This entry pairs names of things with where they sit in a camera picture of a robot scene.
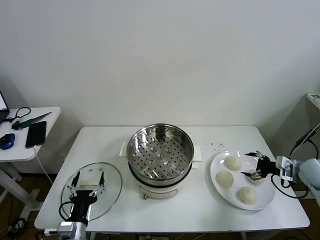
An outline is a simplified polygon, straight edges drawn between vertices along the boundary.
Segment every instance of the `cable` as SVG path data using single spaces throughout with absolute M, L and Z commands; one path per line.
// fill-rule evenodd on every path
M 66 202 L 64 202 L 64 203 L 62 203 L 61 205 L 60 205 L 60 207 L 59 207 L 59 215 L 60 215 L 60 217 L 63 219 L 63 220 L 67 220 L 63 215 L 62 215 L 62 213 L 61 213 L 61 209 L 62 209 L 62 207 L 64 206 L 64 205 L 66 205 L 66 204 L 72 204 L 72 201 L 66 201 Z
M 16 239 L 27 229 L 33 229 L 32 227 L 27 227 L 27 222 L 24 218 L 17 218 L 8 227 L 8 237 L 10 239 Z
M 182 233 L 181 235 L 177 236 L 175 240 L 178 240 L 178 239 L 181 238 L 183 235 L 185 235 L 185 233 Z
M 48 173 L 46 172 L 46 170 L 44 169 L 44 167 L 42 166 L 40 159 L 38 157 L 37 151 L 36 151 L 36 146 L 33 147 L 33 151 L 35 153 L 35 157 L 38 160 L 38 163 L 40 164 L 40 167 L 42 168 L 42 170 L 44 171 L 45 175 L 47 176 L 47 178 L 49 179 L 51 184 L 54 184 L 54 182 L 51 180 L 51 178 L 49 177 Z
M 292 199 L 302 199 L 302 198 L 304 198 L 305 196 L 308 195 L 309 189 L 308 189 L 307 187 L 305 187 L 305 194 L 304 194 L 303 196 L 291 196 L 291 195 L 286 194 L 286 193 L 283 192 L 280 188 L 278 188 L 278 186 L 275 184 L 274 176 L 275 176 L 274 174 L 271 176 L 271 182 L 272 182 L 272 184 L 275 186 L 276 189 L 279 190 L 280 193 L 286 195 L 287 197 L 292 198 Z
M 194 239 L 192 239 L 192 240 L 196 240 L 196 239 L 198 239 L 198 238 L 201 238 L 203 235 L 205 235 L 205 234 L 207 234 L 207 232 L 205 232 L 205 233 L 203 233 L 203 234 L 201 234 L 200 236 L 197 236 L 197 237 L 195 237 Z
M 305 140 L 308 139 L 308 137 L 309 137 L 315 130 L 317 130 L 317 128 L 318 128 L 319 126 L 320 126 L 320 123 L 304 138 L 304 140 L 300 143 L 300 145 L 297 146 L 297 147 L 291 152 L 289 158 L 291 158 L 292 154 L 294 154 L 294 153 L 298 150 L 298 148 L 300 148 L 301 145 L 305 143 Z
M 28 109 L 29 111 L 28 111 L 26 114 L 22 115 L 22 116 L 18 116 L 19 111 L 22 110 L 22 109 Z M 30 114 L 30 113 L 31 113 L 31 108 L 29 108 L 29 107 L 27 107 L 27 106 L 23 106 L 23 107 L 20 107 L 20 108 L 16 111 L 14 117 L 5 118 L 3 121 L 4 121 L 4 122 L 12 123 L 15 119 L 21 119 L 21 118 L 23 118 L 24 116 L 27 116 L 27 115 Z
M 14 197 L 11 194 L 11 207 L 10 207 L 10 212 L 9 212 L 9 217 L 8 217 L 8 226 L 10 225 L 10 218 L 11 218 L 11 213 L 12 213 L 12 208 L 14 206 Z
M 310 237 L 307 236 L 307 234 L 305 234 L 302 230 L 298 229 L 298 231 L 305 236 L 308 240 L 311 240 Z
M 298 144 L 296 144 L 296 145 L 292 148 L 292 150 L 291 150 L 291 152 L 290 152 L 290 154 L 289 154 L 288 159 L 291 158 L 291 155 L 292 155 L 293 151 L 296 149 L 296 147 L 298 147 Z
M 22 109 L 28 109 L 29 111 L 26 113 L 26 114 L 24 114 L 24 115 L 22 115 L 22 116 L 18 116 L 18 113 L 19 113 L 19 111 L 20 110 L 22 110 Z M 15 119 L 16 118 L 23 118 L 24 116 L 27 116 L 29 113 L 31 113 L 31 108 L 29 108 L 29 107 L 27 107 L 27 106 L 23 106 L 23 107 L 20 107 L 17 111 L 16 111 L 16 113 L 15 113 Z
M 311 143 L 311 144 L 315 147 L 315 150 L 316 150 L 316 157 L 315 157 L 315 159 L 318 159 L 318 158 L 319 158 L 319 150 L 318 150 L 318 148 L 317 148 L 317 145 L 315 145 L 315 143 L 314 143 L 311 139 L 309 139 L 308 142 Z

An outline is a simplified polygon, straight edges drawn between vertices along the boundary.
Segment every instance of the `table leg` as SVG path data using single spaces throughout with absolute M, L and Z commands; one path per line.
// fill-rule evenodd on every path
M 39 208 L 40 202 L 38 202 L 34 196 L 27 193 L 22 187 L 19 186 L 11 177 L 9 177 L 4 171 L 0 170 L 0 185 L 3 186 L 8 192 L 12 193 L 16 198 L 22 201 L 24 204 L 29 205 L 31 208 Z
M 242 240 L 247 240 L 247 235 L 246 235 L 245 231 L 241 231 L 240 234 L 241 234 L 241 239 Z
M 9 174 L 12 178 L 15 178 L 17 182 L 22 181 L 22 176 L 13 168 L 12 164 L 9 162 L 4 162 L 0 164 L 0 170 Z
M 89 240 L 95 240 L 96 239 L 96 235 L 97 235 L 96 232 L 90 232 Z

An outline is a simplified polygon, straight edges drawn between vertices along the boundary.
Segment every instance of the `black cable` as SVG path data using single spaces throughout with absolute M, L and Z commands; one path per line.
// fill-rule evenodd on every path
M 305 187 L 305 194 L 304 194 L 303 196 L 291 196 L 291 195 L 286 194 L 286 193 L 283 192 L 280 188 L 278 188 L 278 186 L 275 184 L 274 176 L 275 176 L 274 174 L 271 176 L 271 182 L 272 182 L 272 184 L 275 186 L 276 189 L 278 189 L 278 191 L 279 191 L 280 193 L 286 195 L 287 197 L 292 198 L 292 199 L 302 199 L 302 198 L 304 198 L 305 196 L 308 195 L 309 189 L 308 189 L 307 187 Z
M 59 207 L 59 215 L 60 215 L 60 217 L 63 219 L 63 220 L 67 220 L 63 215 L 62 215 L 62 213 L 61 213 L 61 209 L 62 209 L 62 207 L 64 206 L 64 205 L 66 205 L 66 204 L 72 204 L 72 201 L 66 201 L 66 202 L 64 202 L 64 203 L 62 203 L 61 205 L 60 205 L 60 207 Z
M 302 230 L 298 229 L 298 231 L 305 236 L 308 240 L 311 240 L 310 237 L 307 236 L 307 234 L 305 234 Z
M 288 159 L 291 158 L 291 154 L 293 153 L 293 151 L 294 151 L 294 150 L 296 149 L 296 147 L 298 147 L 298 146 L 299 146 L 298 144 L 294 145 L 294 147 L 292 148 L 292 150 L 291 150 L 291 152 L 290 152 L 290 154 L 289 154 Z
M 319 158 L 319 150 L 318 150 L 318 148 L 317 148 L 317 145 L 315 145 L 315 143 L 314 143 L 311 139 L 309 139 L 308 142 L 311 143 L 311 144 L 315 147 L 315 150 L 316 150 L 316 157 L 315 157 L 315 159 L 318 159 L 318 158 Z
M 24 115 L 22 115 L 22 116 L 18 116 L 18 113 L 19 113 L 19 111 L 20 110 L 22 110 L 22 109 L 28 109 L 29 111 L 26 113 L 26 114 L 24 114 Z M 27 116 L 29 113 L 31 113 L 31 109 L 29 108 L 29 107 L 27 107 L 27 106 L 23 106 L 23 107 L 20 107 L 19 109 L 18 109 L 18 111 L 16 111 L 16 113 L 15 113 L 15 119 L 16 118 L 23 118 L 24 116 Z
M 8 226 L 8 236 L 10 239 L 16 239 L 26 229 L 30 228 L 34 227 L 27 227 L 27 222 L 24 218 L 17 218 Z
M 10 218 L 11 218 L 13 205 L 14 205 L 14 200 L 13 200 L 13 197 L 12 197 L 12 194 L 11 194 L 11 207 L 10 207 L 10 212 L 9 212 L 9 217 L 8 217 L 8 226 L 10 225 Z
M 26 113 L 26 114 L 23 114 L 22 116 L 18 116 L 18 113 L 20 110 L 22 109 L 28 109 L 29 111 Z M 23 107 L 20 107 L 16 113 L 15 113 L 15 116 L 14 117 L 8 117 L 8 118 L 5 118 L 3 121 L 4 122 L 9 122 L 9 123 L 12 123 L 15 119 L 17 118 L 23 118 L 24 116 L 27 116 L 28 114 L 31 113 L 31 108 L 27 107 L 27 106 L 23 106 Z
M 280 180 L 280 183 L 281 183 L 281 186 L 282 186 L 284 189 L 288 189 L 288 188 L 292 187 L 292 185 L 294 184 L 292 181 L 289 181 L 288 185 L 285 186 L 285 180 L 283 180 L 283 179 Z

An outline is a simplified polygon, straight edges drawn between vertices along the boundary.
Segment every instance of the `computer mouse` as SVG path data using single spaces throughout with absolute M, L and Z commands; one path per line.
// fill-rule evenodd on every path
M 8 133 L 2 137 L 0 137 L 0 149 L 6 150 L 11 148 L 15 143 L 15 134 L 14 133 Z

